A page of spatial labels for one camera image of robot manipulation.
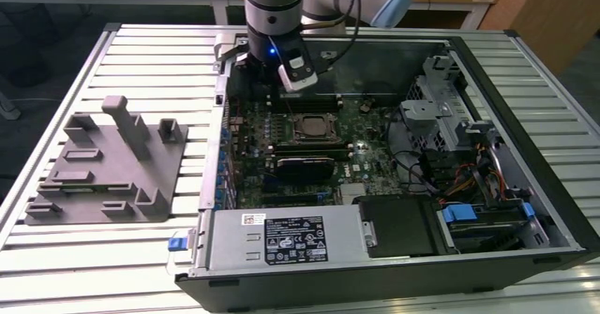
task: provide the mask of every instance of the circuit board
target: circuit board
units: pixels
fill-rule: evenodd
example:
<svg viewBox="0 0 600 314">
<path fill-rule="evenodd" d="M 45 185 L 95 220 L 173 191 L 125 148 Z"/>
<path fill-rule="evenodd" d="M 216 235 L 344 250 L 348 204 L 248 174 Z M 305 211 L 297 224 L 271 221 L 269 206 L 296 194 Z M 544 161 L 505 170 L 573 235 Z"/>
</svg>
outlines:
<svg viewBox="0 0 600 314">
<path fill-rule="evenodd" d="M 339 186 L 364 184 L 367 195 L 403 193 L 400 179 L 388 154 L 383 133 L 389 121 L 388 107 L 368 107 L 365 100 L 341 99 L 343 108 L 328 113 L 335 121 L 335 135 L 351 143 L 352 153 L 345 161 L 335 161 L 333 175 L 325 181 L 312 184 L 280 182 L 272 174 L 280 157 L 268 151 L 273 143 L 287 142 L 293 134 L 295 121 L 301 114 L 295 112 L 275 114 L 264 103 L 251 103 L 241 111 L 240 118 L 232 119 L 236 125 L 235 166 L 239 168 L 237 208 L 279 206 L 265 203 L 277 196 L 317 196 L 317 204 L 341 204 Z"/>
</svg>

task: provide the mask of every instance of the cpu socket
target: cpu socket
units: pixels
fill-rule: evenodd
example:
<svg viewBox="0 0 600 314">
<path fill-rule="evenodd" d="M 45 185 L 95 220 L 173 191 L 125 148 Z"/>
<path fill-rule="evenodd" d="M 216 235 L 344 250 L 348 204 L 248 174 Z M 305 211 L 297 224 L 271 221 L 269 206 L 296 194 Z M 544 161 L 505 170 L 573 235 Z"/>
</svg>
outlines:
<svg viewBox="0 0 600 314">
<path fill-rule="evenodd" d="M 293 142 L 297 144 L 339 143 L 336 117 L 332 114 L 293 115 Z"/>
</svg>

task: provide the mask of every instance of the power supply label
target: power supply label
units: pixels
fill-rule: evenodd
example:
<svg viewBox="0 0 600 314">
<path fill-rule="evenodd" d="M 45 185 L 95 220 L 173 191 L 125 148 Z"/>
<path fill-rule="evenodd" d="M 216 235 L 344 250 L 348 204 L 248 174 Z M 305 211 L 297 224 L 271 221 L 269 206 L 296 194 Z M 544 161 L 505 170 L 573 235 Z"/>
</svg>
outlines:
<svg viewBox="0 0 600 314">
<path fill-rule="evenodd" d="M 269 265 L 327 261 L 323 217 L 265 219 L 264 248 Z"/>
</svg>

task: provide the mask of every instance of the blue latch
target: blue latch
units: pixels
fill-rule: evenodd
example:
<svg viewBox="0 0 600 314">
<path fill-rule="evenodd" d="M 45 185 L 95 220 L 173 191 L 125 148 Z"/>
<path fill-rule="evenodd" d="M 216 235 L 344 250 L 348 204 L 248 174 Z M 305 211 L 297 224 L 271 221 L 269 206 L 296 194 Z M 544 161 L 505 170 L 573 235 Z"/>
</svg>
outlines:
<svg viewBox="0 0 600 314">
<path fill-rule="evenodd" d="M 188 249 L 188 238 L 169 239 L 169 252 L 185 251 Z"/>
<path fill-rule="evenodd" d="M 229 130 L 227 130 L 225 128 L 221 128 L 221 138 L 224 140 L 229 139 Z"/>
<path fill-rule="evenodd" d="M 441 210 L 441 215 L 447 223 L 453 221 L 475 221 L 477 220 L 477 215 L 471 204 L 456 204 L 448 205 L 444 210 Z"/>
<path fill-rule="evenodd" d="M 528 202 L 524 202 L 521 204 L 521 207 L 523 207 L 523 211 L 525 212 L 527 218 L 528 219 L 533 218 L 535 217 L 535 210 L 533 210 L 532 205 Z"/>
</svg>

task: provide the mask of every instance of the slotted metal surface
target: slotted metal surface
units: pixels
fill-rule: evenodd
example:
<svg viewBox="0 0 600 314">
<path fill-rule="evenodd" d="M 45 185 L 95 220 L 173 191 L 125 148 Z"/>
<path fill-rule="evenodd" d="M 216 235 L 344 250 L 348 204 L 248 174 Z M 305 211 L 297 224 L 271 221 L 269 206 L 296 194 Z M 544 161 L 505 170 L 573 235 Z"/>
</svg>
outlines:
<svg viewBox="0 0 600 314">
<path fill-rule="evenodd" d="M 3 313 L 203 313 L 179 291 L 172 274 L 187 270 L 187 252 L 168 254 L 165 241 L 193 227 L 201 187 L 217 33 L 243 27 L 123 25 L 105 33 L 59 116 L 1 206 L 0 307 Z M 503 32 L 364 29 L 363 34 L 460 35 L 523 122 L 569 193 L 600 230 L 597 126 L 535 57 Z M 67 135 L 64 116 L 91 113 L 97 124 L 105 95 L 125 95 L 148 124 L 163 117 L 191 126 L 172 207 L 164 223 L 27 226 L 24 206 L 52 168 Z M 475 98 L 480 115 L 487 116 Z M 597 313 L 600 260 L 537 275 L 499 292 L 277 310 L 277 313 Z"/>
</svg>

